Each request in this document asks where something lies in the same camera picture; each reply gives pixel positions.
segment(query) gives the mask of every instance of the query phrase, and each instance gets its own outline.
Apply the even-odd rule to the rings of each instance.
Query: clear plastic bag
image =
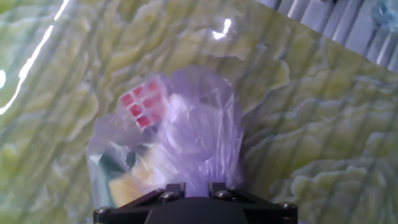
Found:
[[[87,150],[95,207],[119,207],[170,183],[206,197],[208,182],[242,182],[242,114],[231,84],[193,65],[149,77],[96,120]]]

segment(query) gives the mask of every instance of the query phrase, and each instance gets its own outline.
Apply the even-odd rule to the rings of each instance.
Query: screw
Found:
[[[232,195],[227,190],[219,190],[215,193],[215,197],[222,200],[232,200]]]
[[[284,210],[291,210],[297,208],[297,205],[293,204],[292,202],[281,202],[278,205],[281,206]]]
[[[111,207],[101,207],[101,208],[95,210],[95,212],[96,212],[97,214],[104,214],[104,213],[110,212],[111,210],[112,210]]]
[[[174,201],[176,199],[178,199],[178,195],[174,192],[164,192],[161,196],[160,199],[163,202],[171,202]]]

